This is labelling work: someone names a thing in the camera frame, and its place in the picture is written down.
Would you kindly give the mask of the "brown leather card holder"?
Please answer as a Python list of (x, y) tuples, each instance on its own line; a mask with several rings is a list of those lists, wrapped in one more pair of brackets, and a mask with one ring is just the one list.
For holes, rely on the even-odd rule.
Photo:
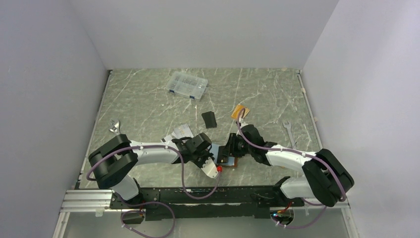
[(225, 146), (213, 143), (210, 152), (213, 154), (213, 161), (218, 166), (233, 167), (238, 166), (238, 158), (224, 154)]

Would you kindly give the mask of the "silver credit card stack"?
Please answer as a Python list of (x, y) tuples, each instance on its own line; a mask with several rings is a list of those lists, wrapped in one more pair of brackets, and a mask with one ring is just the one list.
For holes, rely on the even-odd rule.
[(167, 142), (173, 139), (180, 139), (184, 137), (190, 137), (190, 138), (194, 137), (188, 124), (183, 124), (179, 127), (176, 127), (172, 133), (162, 138), (161, 142)]

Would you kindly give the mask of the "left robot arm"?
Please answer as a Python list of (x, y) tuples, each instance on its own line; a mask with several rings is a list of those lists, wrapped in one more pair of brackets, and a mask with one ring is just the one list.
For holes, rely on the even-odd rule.
[(159, 143), (129, 140), (119, 134), (88, 156), (91, 165), (86, 179), (97, 183), (100, 189), (112, 189), (129, 208), (142, 202), (140, 186), (129, 172), (145, 164), (180, 164), (191, 162), (209, 178), (219, 177), (211, 153), (212, 142), (205, 133), (194, 137), (175, 138)]

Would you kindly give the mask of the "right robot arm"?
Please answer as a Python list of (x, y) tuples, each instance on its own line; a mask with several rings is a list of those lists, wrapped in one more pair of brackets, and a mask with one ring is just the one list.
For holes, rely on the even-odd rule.
[(330, 150), (305, 152), (265, 141), (252, 124), (231, 133), (226, 145), (219, 149), (219, 155), (237, 158), (250, 155), (257, 163), (302, 173), (299, 178), (285, 176), (272, 187), (271, 198), (279, 206), (296, 198), (315, 198), (322, 205), (333, 207), (343, 201), (346, 192), (355, 184)]

